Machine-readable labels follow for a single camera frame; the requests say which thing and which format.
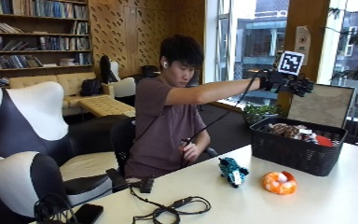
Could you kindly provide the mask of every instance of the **black hair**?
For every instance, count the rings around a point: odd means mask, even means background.
[[[200,43],[190,36],[173,35],[165,38],[160,45],[160,58],[166,58],[169,64],[173,61],[192,67],[198,67],[204,62],[204,50]]]

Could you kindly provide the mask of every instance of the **window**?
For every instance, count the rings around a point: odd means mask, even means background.
[[[358,0],[348,0],[347,10],[344,13],[342,32],[339,38],[336,59],[332,74],[347,70],[355,70],[358,67],[358,45],[351,45],[348,39],[358,32]],[[350,77],[336,77],[331,79],[331,85],[347,86],[356,88],[358,80]]]
[[[289,1],[218,1],[214,81],[250,78],[254,71],[273,67],[275,53],[283,49]],[[239,96],[226,102],[237,102]],[[251,91],[241,103],[265,105],[275,100],[275,93]]]

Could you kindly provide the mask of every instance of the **beige sofa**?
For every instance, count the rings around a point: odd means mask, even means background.
[[[93,72],[91,73],[75,73],[75,74],[61,74],[61,75],[51,75],[51,76],[36,76],[36,77],[12,77],[10,78],[10,88],[18,89],[24,88],[27,86],[32,86],[37,83],[55,81],[64,88],[64,102],[63,102],[63,114],[72,115],[81,113],[81,108],[79,105],[79,101],[84,98],[89,97],[100,97],[100,96],[80,96],[81,84],[87,79],[95,78],[96,75]],[[112,99],[115,99],[115,91],[112,86],[104,87],[104,95],[109,95]]]

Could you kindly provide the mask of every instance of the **brown t-shirt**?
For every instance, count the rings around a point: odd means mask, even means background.
[[[172,86],[156,78],[137,85],[136,142],[125,165],[125,177],[161,176],[181,167],[181,139],[205,127],[194,105],[164,105]]]

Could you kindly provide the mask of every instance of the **man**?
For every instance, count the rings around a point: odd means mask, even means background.
[[[194,162],[210,143],[206,130],[188,145],[181,141],[205,127],[196,105],[245,92],[250,79],[185,88],[202,62],[202,48],[192,37],[174,35],[161,42],[160,76],[142,79],[137,86],[136,141],[124,167],[125,178],[161,176]],[[250,91],[270,84],[265,77],[257,78]]]

